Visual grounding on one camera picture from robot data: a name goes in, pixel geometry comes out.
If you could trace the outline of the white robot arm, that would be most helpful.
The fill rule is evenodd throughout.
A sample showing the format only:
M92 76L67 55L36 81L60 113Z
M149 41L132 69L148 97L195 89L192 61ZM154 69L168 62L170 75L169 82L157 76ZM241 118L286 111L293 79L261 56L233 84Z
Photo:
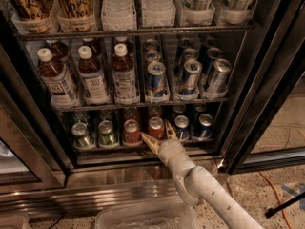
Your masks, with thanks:
M181 199L191 206L207 201L230 229L264 229L206 168L190 159L168 120L165 130L167 138L163 141L146 133L141 136L170 170Z

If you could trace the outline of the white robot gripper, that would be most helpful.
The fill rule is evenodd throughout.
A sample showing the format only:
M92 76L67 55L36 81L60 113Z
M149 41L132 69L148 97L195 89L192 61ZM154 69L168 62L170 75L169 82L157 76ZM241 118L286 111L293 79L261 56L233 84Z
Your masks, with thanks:
M176 132L171 123L165 120L164 125L168 140L161 145L156 138L146 133L141 133L142 139L154 154L158 153L160 160L169 168L173 177L183 179L195 167L195 164L186 154L183 145L176 140Z

